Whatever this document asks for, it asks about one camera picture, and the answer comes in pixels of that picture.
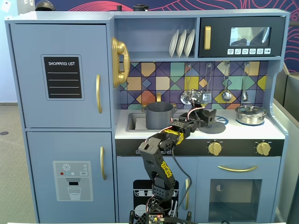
gold door handle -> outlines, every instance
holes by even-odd
[[[188,187],[189,187],[189,179],[186,179],[186,190],[188,189]],[[186,194],[186,201],[185,201],[184,210],[188,210],[188,207],[189,207],[189,191],[187,191],[187,194]]]
[[[123,55],[124,71],[120,71],[120,55]],[[113,86],[117,87],[128,78],[130,72],[130,56],[125,43],[118,41],[115,37],[112,38],[112,61]]]
[[[218,168],[226,170],[226,171],[230,171],[230,172],[244,173],[244,172],[250,172],[252,170],[257,169],[257,166],[252,166],[252,167],[249,167],[247,169],[232,169],[232,168],[225,167],[225,166],[218,166]]]
[[[104,147],[103,147],[103,146],[101,146],[100,161],[101,161],[101,173],[102,173],[102,178],[103,178],[103,180],[106,180],[105,168],[104,168]]]
[[[100,97],[100,75],[97,75],[97,104],[99,113],[102,113],[102,106],[101,106],[101,97]]]
[[[211,27],[205,27],[205,50],[209,50],[211,48]]]

silver pot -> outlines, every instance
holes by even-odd
[[[245,125],[259,125],[263,123],[266,110],[258,106],[246,105],[235,109],[236,120]]]
[[[166,102],[147,104],[142,110],[146,114],[146,128],[152,130],[168,127],[177,110],[176,105]]]

circuit board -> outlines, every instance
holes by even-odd
[[[149,214],[148,224],[164,224],[164,216],[162,214]]]

toy kitchen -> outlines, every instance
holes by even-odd
[[[159,194],[142,155],[153,139],[175,180],[166,216],[274,222],[288,132],[272,103],[288,24],[278,9],[7,20],[37,222],[139,220]]]

microwave buttons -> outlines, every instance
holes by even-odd
[[[249,54],[250,55],[255,55],[256,54],[256,48],[250,48],[249,49]]]
[[[270,54],[271,53],[271,48],[265,48],[265,52],[264,52],[264,54]]]
[[[235,49],[235,55],[240,55],[241,54],[241,49]]]
[[[247,55],[247,54],[248,54],[248,50],[249,50],[249,49],[247,49],[247,48],[242,49],[242,54],[243,54],[243,55]]]
[[[228,49],[228,55],[233,55],[234,54],[234,49]]]
[[[263,48],[258,48],[257,49],[257,54],[262,55],[263,54]]]

